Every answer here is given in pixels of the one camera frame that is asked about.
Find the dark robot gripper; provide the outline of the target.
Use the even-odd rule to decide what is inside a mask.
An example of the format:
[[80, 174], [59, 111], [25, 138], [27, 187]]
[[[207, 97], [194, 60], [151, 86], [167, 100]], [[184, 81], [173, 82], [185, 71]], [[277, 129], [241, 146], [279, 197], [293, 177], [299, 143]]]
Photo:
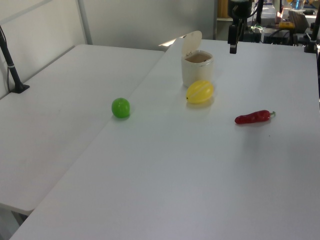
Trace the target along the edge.
[[245, 20], [252, 12], [251, 0], [230, 0], [229, 1], [229, 16], [233, 19], [239, 19], [237, 26], [231, 24], [228, 29], [228, 44], [229, 53], [237, 53], [237, 41], [243, 41], [245, 31]]

